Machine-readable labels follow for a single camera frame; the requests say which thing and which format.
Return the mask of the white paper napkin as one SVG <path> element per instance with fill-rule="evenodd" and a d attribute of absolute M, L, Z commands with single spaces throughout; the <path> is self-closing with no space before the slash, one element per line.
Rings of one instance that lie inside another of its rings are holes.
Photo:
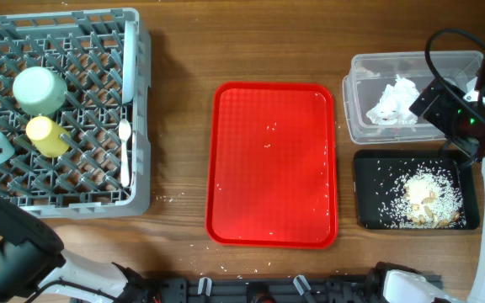
<path fill-rule="evenodd" d="M 374 125 L 415 125 L 418 117 L 409 108 L 420 92 L 411 80 L 396 75 L 395 84 L 387 84 L 379 102 L 366 113 Z"/>

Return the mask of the green bowl with rice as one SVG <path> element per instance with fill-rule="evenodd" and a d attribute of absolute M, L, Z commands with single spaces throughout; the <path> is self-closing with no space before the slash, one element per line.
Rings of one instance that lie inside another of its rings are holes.
<path fill-rule="evenodd" d="M 29 115 L 52 115 L 66 101 L 65 80 L 53 71 L 34 66 L 24 69 L 13 81 L 13 96 Z"/>

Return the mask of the yellow plastic cup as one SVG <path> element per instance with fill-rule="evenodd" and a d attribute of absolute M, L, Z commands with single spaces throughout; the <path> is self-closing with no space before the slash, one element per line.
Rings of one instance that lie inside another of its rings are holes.
<path fill-rule="evenodd" d="M 26 135 L 36 149 L 45 157 L 59 157 L 69 149 L 61 135 L 69 135 L 56 122 L 45 116 L 37 116 L 26 125 Z"/>

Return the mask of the white plastic spoon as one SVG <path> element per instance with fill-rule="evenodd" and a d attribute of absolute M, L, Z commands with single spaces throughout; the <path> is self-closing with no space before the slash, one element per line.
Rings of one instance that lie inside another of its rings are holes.
<path fill-rule="evenodd" d="M 131 138 L 132 129 L 129 121 L 127 119 L 121 119 L 119 124 L 119 138 L 120 138 L 120 149 L 121 149 L 121 160 L 120 160 L 120 181 L 123 187 L 130 185 L 130 165 L 128 160 L 128 140 Z"/>

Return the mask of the large light blue plate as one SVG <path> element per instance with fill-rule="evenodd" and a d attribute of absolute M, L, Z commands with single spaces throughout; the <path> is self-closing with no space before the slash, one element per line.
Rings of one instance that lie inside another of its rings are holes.
<path fill-rule="evenodd" d="M 123 48 L 123 83 L 122 103 L 132 101 L 136 89 L 136 63 L 137 63 L 137 27 L 134 22 L 125 22 L 124 48 Z"/>

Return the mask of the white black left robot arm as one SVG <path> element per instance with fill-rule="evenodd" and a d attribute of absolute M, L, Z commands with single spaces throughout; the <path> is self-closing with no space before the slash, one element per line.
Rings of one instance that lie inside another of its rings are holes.
<path fill-rule="evenodd" d="M 148 302 L 145 280 L 130 268 L 69 252 L 43 221 L 0 196 L 0 302 L 64 295 L 72 302 Z"/>

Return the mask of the clear plastic waste bin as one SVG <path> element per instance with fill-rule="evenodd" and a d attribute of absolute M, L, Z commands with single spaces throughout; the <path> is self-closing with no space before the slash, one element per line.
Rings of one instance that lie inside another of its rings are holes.
<path fill-rule="evenodd" d="M 482 65 L 481 52 L 433 51 L 430 57 L 446 81 L 464 92 L 473 89 L 474 79 Z M 423 119 L 415 125 L 374 125 L 366 117 L 366 113 L 379 102 L 386 85 L 395 84 L 396 75 L 414 82 L 419 92 L 434 80 L 422 51 L 353 57 L 349 74 L 343 80 L 344 112 L 353 143 L 372 145 L 441 141 L 445 138 L 442 132 Z"/>

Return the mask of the grey plastic dishwasher rack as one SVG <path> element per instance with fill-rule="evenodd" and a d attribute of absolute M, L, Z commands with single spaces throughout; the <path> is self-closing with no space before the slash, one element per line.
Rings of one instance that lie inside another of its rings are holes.
<path fill-rule="evenodd" d="M 137 27 L 136 89 L 122 103 L 125 22 Z M 141 215 L 150 204 L 151 145 L 147 91 L 151 38 L 132 8 L 0 16 L 0 131 L 15 149 L 0 164 L 0 196 L 39 218 L 91 219 Z M 69 135 L 68 151 L 45 157 L 26 135 L 30 115 L 13 96 L 24 69 L 61 76 L 65 103 L 51 115 Z M 131 182 L 120 181 L 119 124 L 127 119 Z"/>

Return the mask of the pile of rice leftovers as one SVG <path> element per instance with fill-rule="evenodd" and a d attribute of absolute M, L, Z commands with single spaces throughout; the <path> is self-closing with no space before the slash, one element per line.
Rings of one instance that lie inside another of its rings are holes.
<path fill-rule="evenodd" d="M 419 164 L 380 184 L 377 222 L 387 229 L 455 229 L 466 226 L 461 188 L 452 171 Z"/>

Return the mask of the black rectangular tray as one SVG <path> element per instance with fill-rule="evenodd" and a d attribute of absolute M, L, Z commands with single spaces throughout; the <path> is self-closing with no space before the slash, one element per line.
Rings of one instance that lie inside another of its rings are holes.
<path fill-rule="evenodd" d="M 452 171 L 461 188 L 463 213 L 466 226 L 448 230 L 474 230 L 480 225 L 477 195 L 472 169 L 464 162 L 466 156 L 459 151 L 415 151 L 415 150 L 361 150 L 353 160 L 354 191 L 359 223 L 370 230 L 387 229 L 377 222 L 378 198 L 382 194 L 380 184 L 392 184 L 392 179 L 419 164 L 427 167 L 443 167 Z"/>

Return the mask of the red plastic serving tray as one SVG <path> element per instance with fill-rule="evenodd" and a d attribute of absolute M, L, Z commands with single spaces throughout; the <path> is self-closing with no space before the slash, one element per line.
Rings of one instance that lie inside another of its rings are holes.
<path fill-rule="evenodd" d="M 324 249 L 338 235 L 334 99 L 303 82 L 225 82 L 211 118 L 205 229 L 222 245 Z"/>

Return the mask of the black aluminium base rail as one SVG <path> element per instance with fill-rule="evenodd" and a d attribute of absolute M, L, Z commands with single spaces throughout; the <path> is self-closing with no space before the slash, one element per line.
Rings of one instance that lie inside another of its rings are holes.
<path fill-rule="evenodd" d="M 334 275 L 327 279 L 309 279 L 312 297 L 317 302 L 367 302 L 365 276 Z M 154 280 L 156 302 L 242 302 L 251 303 L 255 295 L 268 292 L 278 302 L 305 302 L 293 279 L 216 279 L 211 294 L 201 295 L 198 282 L 187 279 Z"/>

